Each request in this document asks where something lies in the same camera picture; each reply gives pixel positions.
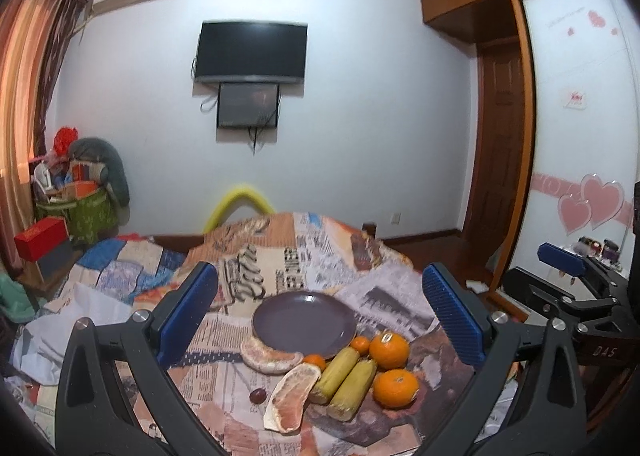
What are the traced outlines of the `peeled pomelo segment back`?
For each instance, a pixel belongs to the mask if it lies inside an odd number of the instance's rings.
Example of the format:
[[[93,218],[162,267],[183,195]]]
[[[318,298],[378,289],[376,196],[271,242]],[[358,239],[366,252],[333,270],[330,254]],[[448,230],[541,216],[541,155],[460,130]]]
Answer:
[[[245,365],[264,375],[284,375],[304,358],[299,352],[290,353],[270,348],[252,335],[242,340],[240,354]]]

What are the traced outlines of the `large orange with sticker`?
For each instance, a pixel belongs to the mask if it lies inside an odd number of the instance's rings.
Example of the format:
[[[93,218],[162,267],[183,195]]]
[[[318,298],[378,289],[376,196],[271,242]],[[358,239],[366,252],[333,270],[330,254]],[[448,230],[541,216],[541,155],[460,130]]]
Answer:
[[[408,362],[410,344],[393,331],[383,331],[369,344],[369,356],[384,370],[404,368]]]

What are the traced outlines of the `blue patchwork quilt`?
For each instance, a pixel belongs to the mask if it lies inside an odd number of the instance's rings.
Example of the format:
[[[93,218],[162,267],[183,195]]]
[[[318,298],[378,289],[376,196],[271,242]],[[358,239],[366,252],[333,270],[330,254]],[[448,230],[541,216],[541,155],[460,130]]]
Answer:
[[[186,255],[145,239],[110,238],[88,249],[67,283],[83,283],[126,304],[146,291],[171,283]]]

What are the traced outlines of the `newspaper print bed cover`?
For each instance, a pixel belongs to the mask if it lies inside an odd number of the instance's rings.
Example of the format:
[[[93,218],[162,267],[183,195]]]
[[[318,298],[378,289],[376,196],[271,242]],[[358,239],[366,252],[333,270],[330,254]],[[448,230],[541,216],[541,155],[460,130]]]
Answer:
[[[424,298],[412,264],[341,222],[314,213],[281,213],[217,228],[186,257],[165,257],[154,275],[141,275],[129,302],[153,309],[201,261],[216,267],[219,290],[170,376],[232,455],[409,455],[434,432],[472,377]],[[272,390],[277,378],[246,366],[240,344],[262,301],[303,290],[347,303],[360,335],[373,338],[391,330],[408,341],[407,367],[420,384],[411,406],[384,410],[366,398],[351,421],[341,422],[324,407],[309,405],[295,433],[264,427],[264,407],[250,402],[250,392]]]

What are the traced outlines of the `dark red grape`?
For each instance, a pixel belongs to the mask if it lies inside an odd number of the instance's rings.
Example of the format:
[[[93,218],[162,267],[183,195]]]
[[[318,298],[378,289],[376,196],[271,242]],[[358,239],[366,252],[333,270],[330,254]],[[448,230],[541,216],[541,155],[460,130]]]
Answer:
[[[250,402],[259,405],[266,402],[268,393],[263,388],[258,388],[250,392]]]

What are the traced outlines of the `large orange front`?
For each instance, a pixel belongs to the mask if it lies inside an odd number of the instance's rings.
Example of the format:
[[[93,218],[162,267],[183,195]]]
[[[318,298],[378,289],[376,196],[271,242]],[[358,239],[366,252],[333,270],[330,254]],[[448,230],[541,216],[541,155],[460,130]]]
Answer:
[[[375,377],[372,395],[378,404],[399,410],[412,404],[420,389],[418,378],[407,369],[390,369]]]

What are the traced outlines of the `yellow corn cob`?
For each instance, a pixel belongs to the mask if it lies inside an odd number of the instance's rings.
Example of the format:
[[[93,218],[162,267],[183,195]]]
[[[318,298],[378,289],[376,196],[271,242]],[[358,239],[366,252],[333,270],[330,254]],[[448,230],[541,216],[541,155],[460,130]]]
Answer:
[[[355,417],[378,371],[376,361],[367,358],[359,361],[335,392],[326,412],[328,416],[343,422]]]
[[[338,352],[310,391],[309,401],[318,405],[328,404],[349,372],[356,366],[359,358],[359,352],[351,346],[346,346]]]

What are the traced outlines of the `dark purple round plate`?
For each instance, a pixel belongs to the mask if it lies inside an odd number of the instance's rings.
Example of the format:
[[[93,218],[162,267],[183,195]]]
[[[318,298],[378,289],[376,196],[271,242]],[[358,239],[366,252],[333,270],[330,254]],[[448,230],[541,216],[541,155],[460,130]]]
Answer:
[[[283,352],[317,354],[328,360],[356,333],[355,312],[321,292],[291,291],[267,298],[252,317],[256,337]]]

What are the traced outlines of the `peeled pomelo segment front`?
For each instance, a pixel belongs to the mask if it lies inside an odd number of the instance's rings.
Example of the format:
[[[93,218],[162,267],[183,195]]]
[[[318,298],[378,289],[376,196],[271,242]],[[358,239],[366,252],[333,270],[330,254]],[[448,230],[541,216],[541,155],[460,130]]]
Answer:
[[[287,372],[267,402],[262,421],[264,428],[281,434],[297,431],[302,424],[309,393],[320,376],[320,368],[309,363],[299,364]]]

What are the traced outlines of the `red plastic bag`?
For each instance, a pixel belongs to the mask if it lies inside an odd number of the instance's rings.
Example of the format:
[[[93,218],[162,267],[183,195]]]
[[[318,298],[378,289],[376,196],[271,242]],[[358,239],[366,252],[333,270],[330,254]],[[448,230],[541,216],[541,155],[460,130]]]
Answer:
[[[79,136],[76,127],[61,127],[53,139],[53,150],[58,157],[66,157],[70,145],[77,141]]]

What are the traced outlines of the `small tangerine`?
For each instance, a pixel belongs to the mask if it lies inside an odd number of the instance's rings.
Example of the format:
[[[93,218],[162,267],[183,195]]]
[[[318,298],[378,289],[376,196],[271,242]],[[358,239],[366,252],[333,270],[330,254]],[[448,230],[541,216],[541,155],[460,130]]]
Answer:
[[[326,369],[326,359],[319,354],[309,354],[303,358],[303,362],[318,367],[322,372]]]
[[[364,358],[369,353],[370,340],[364,335],[356,335],[356,337],[352,338],[352,341],[350,341],[349,346]]]

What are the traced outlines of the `green storage bag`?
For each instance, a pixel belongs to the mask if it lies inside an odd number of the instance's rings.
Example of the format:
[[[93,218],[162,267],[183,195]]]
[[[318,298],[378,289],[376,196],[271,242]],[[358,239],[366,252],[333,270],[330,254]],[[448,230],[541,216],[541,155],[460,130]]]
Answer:
[[[62,217],[70,237],[89,246],[118,228],[116,210],[104,188],[79,199],[37,203],[35,213],[38,219],[47,216]]]

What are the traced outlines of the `small black wall monitor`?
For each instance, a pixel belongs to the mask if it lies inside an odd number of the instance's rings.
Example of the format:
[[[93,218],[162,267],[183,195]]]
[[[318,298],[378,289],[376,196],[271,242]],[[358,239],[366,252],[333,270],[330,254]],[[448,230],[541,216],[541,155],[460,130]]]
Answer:
[[[280,86],[264,83],[222,83],[218,88],[217,127],[225,130],[275,129]]]

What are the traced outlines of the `orange striped curtain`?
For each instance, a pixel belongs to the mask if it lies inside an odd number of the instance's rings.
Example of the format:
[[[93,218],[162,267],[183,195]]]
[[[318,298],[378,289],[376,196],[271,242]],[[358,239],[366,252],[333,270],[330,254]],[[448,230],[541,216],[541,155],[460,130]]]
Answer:
[[[8,0],[1,9],[1,271],[20,274],[14,237],[34,223],[29,161],[46,151],[47,110],[88,0]]]

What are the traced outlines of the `peeled pomelo segment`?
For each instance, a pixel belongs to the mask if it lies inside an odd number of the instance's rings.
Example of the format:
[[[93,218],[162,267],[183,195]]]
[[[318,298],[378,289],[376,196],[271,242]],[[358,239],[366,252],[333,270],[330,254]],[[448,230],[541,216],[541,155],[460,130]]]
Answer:
[[[284,375],[304,358],[299,352],[290,353],[270,348],[252,335],[242,340],[240,354],[245,365],[264,375]]]
[[[281,434],[297,431],[302,424],[309,393],[320,376],[320,368],[309,363],[299,364],[287,372],[267,402],[262,421],[264,428]]]

